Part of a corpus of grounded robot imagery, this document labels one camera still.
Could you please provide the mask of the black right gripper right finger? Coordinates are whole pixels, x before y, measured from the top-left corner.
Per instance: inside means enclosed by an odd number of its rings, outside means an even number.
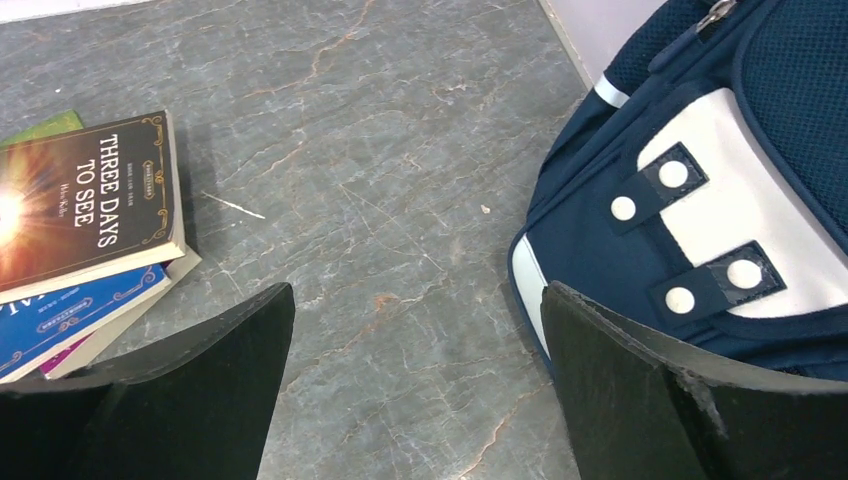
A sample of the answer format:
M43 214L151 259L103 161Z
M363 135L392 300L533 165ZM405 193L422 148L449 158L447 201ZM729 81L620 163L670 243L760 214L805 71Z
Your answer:
M704 351L554 282L541 315L584 479L843 479L847 386Z

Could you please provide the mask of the blue cover book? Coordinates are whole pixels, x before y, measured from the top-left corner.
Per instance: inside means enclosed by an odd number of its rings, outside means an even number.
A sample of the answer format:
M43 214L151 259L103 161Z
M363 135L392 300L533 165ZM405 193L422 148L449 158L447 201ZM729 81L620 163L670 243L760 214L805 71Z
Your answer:
M1 381L14 382L171 284L159 264L1 306Z

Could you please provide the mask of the navy blue student backpack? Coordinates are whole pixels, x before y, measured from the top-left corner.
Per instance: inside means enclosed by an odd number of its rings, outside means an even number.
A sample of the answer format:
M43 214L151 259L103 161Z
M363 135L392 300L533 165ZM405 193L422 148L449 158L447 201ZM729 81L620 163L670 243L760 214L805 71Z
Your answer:
M714 354L845 380L846 3L662 3L548 152L509 262L541 352L559 282Z

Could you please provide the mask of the magenta cover book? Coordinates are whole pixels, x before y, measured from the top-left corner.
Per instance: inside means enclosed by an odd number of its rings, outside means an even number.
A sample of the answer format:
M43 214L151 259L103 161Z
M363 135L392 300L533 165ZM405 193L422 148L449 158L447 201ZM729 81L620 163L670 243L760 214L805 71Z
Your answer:
M200 262L201 257L193 249L188 248L183 257L172 260L165 266L165 272L171 283L162 292L132 307L117 319L75 342L69 348L42 364L39 367L40 373L45 378L53 380L89 365Z

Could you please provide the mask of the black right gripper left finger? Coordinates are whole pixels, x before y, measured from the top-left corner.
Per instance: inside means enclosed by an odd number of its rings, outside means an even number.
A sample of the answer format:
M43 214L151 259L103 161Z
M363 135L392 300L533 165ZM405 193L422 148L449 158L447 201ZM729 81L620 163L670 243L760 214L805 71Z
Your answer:
M253 479L292 339L292 287L57 380L1 388L5 479Z

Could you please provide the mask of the dark Three Days book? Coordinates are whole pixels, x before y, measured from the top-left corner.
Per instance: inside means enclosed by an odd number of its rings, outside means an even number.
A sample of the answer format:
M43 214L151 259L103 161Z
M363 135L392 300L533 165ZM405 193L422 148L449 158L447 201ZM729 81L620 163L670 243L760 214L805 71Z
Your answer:
M169 111L2 147L2 302L186 252Z

